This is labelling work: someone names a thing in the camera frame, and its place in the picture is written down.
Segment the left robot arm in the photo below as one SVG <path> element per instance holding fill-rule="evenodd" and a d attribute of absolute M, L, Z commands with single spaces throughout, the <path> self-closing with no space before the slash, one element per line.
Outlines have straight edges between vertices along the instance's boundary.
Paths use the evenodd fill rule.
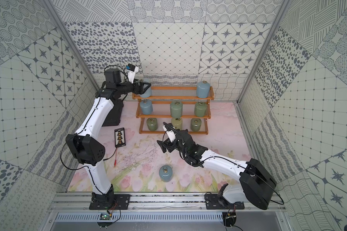
<path fill-rule="evenodd" d="M 98 136 L 105 120 L 117 121 L 121 117 L 123 100 L 121 95 L 143 94 L 150 83 L 135 80 L 139 68 L 128 64 L 123 70 L 116 65 L 104 69 L 106 80 L 95 94 L 93 106 L 82 125 L 74 134 L 66 137 L 66 146 L 83 168 L 93 184 L 92 205 L 100 204 L 109 208 L 115 204 L 113 185 L 107 177 L 104 167 L 105 146 L 98 141 Z"/>

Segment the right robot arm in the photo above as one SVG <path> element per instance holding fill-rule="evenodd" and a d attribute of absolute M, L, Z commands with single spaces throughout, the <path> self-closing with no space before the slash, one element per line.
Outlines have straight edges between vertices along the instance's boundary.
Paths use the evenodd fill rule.
<path fill-rule="evenodd" d="M 284 201 L 272 200 L 277 182 L 266 168 L 256 159 L 240 161 L 222 156 L 213 150 L 195 143 L 187 130 L 165 127 L 167 139 L 157 140 L 163 153 L 179 152 L 185 163 L 192 167 L 202 167 L 218 171 L 240 183 L 242 194 L 258 209 L 266 210 L 270 202 L 284 205 Z"/>

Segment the green canister middle right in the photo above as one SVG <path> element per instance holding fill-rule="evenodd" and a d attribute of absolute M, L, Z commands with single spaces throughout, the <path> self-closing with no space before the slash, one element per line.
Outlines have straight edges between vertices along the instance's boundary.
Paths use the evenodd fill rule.
<path fill-rule="evenodd" d="M 196 102 L 195 108 L 194 108 L 194 114 L 197 117 L 204 117 L 206 116 L 207 111 L 207 103 L 205 102 Z"/>

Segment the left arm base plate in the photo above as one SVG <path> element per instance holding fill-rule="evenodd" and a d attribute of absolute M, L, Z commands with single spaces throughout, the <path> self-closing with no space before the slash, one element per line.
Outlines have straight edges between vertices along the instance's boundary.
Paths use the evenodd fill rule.
<path fill-rule="evenodd" d="M 131 195 L 130 194 L 111 194 L 101 195 L 92 193 L 90 210 L 107 210 L 116 205 L 117 210 L 127 210 L 129 206 Z"/>

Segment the wooden three-tier shelf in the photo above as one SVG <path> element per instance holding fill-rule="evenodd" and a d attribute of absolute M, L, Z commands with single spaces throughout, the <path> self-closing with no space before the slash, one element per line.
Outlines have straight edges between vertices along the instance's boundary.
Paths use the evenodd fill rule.
<path fill-rule="evenodd" d="M 202 124 L 199 131 L 189 131 L 189 134 L 207 135 L 208 119 L 211 118 L 210 102 L 215 99 L 213 88 L 210 88 L 208 97 L 199 98 L 196 95 L 196 87 L 151 87 L 152 95 L 147 99 L 152 102 L 153 111 L 150 115 L 143 114 L 140 105 L 136 109 L 136 117 L 140 119 L 139 133 L 140 134 L 163 134 L 162 123 L 171 122 L 170 104 L 171 102 L 181 102 L 183 104 L 183 129 L 190 129 L 190 120 L 198 118 L 195 113 L 196 102 L 204 102 L 207 104 L 206 113 L 200 117 Z M 158 129 L 149 131 L 147 128 L 147 119 L 156 118 L 158 121 Z"/>

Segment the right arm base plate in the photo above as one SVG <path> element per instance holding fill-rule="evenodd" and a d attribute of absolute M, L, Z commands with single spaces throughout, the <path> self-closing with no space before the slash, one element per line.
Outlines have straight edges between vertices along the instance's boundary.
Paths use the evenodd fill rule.
<path fill-rule="evenodd" d="M 226 201 L 222 196 L 219 197 L 217 194 L 206 193 L 204 195 L 204 200 L 205 200 L 205 204 L 206 204 L 206 209 L 207 210 L 219 210 L 219 209 L 238 210 L 238 209 L 245 209 L 244 202 L 236 202 L 234 204 L 231 204 L 230 202 Z"/>

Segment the aluminium mounting rail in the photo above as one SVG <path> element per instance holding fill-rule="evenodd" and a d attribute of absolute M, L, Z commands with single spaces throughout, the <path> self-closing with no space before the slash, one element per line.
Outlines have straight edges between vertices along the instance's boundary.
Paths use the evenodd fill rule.
<path fill-rule="evenodd" d="M 218 204 L 217 193 L 204 192 L 119 192 L 118 199 L 121 212 L 197 212 L 207 211 L 212 206 L 213 211 L 222 211 Z M 57 193 L 51 202 L 49 212 L 90 212 L 92 203 L 90 192 Z"/>

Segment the black connector board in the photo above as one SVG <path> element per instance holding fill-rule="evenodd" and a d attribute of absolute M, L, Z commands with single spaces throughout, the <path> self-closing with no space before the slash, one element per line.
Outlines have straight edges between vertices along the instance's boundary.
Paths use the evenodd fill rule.
<path fill-rule="evenodd" d="M 126 139 L 125 139 L 125 129 L 124 128 L 119 128 L 115 129 L 114 131 L 115 134 L 115 147 L 123 147 L 126 145 Z"/>

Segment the yellow canister bottom centre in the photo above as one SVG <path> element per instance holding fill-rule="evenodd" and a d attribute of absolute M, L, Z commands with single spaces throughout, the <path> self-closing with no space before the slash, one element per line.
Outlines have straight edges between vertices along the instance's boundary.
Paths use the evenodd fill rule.
<path fill-rule="evenodd" d="M 172 118 L 171 123 L 176 130 L 182 130 L 183 120 L 181 118 Z"/>

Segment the black plastic tool case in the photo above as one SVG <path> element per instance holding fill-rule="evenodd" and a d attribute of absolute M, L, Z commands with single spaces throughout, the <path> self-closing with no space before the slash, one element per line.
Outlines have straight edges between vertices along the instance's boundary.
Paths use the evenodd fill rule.
<path fill-rule="evenodd" d="M 103 127 L 118 126 L 120 124 L 122 109 L 123 109 L 123 101 L 121 99 L 118 99 L 116 102 L 114 102 L 114 107 L 108 113 L 102 126 Z"/>

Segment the green canister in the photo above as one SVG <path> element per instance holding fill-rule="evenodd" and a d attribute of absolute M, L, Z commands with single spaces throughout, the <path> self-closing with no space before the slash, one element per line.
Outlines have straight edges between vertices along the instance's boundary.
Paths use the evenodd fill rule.
<path fill-rule="evenodd" d="M 147 128 L 149 131 L 156 131 L 158 129 L 157 118 L 151 117 L 147 119 Z"/>
<path fill-rule="evenodd" d="M 192 118 L 190 121 L 190 129 L 194 132 L 198 132 L 201 128 L 202 121 L 200 118 Z"/>
<path fill-rule="evenodd" d="M 170 113 L 172 118 L 181 118 L 183 114 L 183 104 L 180 101 L 170 103 Z"/>
<path fill-rule="evenodd" d="M 194 114 L 197 117 L 204 117 L 206 116 L 207 111 L 207 103 L 205 102 L 196 102 L 195 108 L 194 108 Z"/>

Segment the green canister bottom right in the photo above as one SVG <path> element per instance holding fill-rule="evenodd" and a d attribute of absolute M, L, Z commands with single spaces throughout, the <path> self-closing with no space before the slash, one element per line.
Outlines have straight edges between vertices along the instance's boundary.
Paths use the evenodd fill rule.
<path fill-rule="evenodd" d="M 192 118 L 190 121 L 190 129 L 194 132 L 198 132 L 201 128 L 202 121 L 200 118 Z"/>

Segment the green canister middle centre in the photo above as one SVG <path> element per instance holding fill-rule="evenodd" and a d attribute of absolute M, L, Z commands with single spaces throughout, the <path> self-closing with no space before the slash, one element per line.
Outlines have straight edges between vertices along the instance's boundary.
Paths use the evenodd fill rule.
<path fill-rule="evenodd" d="M 170 113 L 172 118 L 181 118 L 183 114 L 183 104 L 180 101 L 170 103 Z"/>

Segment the green canister bottom left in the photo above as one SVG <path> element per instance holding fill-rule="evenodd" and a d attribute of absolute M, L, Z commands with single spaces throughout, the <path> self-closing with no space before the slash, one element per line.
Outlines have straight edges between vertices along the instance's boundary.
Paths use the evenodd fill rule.
<path fill-rule="evenodd" d="M 147 119 L 147 128 L 149 131 L 156 131 L 158 129 L 157 118 L 151 117 Z"/>

